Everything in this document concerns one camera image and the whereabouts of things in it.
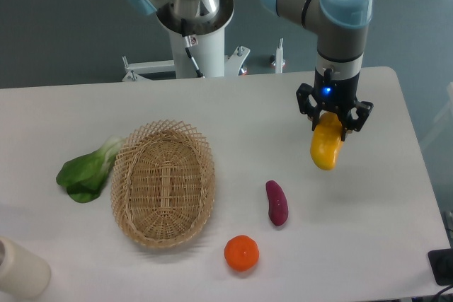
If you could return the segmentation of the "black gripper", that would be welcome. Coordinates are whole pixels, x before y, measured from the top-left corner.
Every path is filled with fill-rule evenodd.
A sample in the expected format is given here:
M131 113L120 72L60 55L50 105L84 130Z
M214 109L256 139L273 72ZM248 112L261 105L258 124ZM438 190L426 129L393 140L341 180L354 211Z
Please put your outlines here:
M347 134L359 132L362 129L374 104L357 100L359 77L360 72L348 79L328 79L327 82L316 69L314 86L307 83L300 85L296 91L299 111L311 121L312 131L320 122L322 111L339 113L342 125L341 141L346 140Z

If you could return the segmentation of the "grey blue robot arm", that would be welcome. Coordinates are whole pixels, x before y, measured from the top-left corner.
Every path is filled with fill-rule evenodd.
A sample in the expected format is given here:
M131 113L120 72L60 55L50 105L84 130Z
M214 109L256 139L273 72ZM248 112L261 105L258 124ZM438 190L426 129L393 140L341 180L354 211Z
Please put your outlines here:
M127 0L145 16L156 14L167 29L180 78L225 76L224 28L233 0ZM260 0L276 16L317 36L314 84L297 90L299 111L313 125L322 112L340 121L342 135L360 131L373 105L356 91L373 0Z

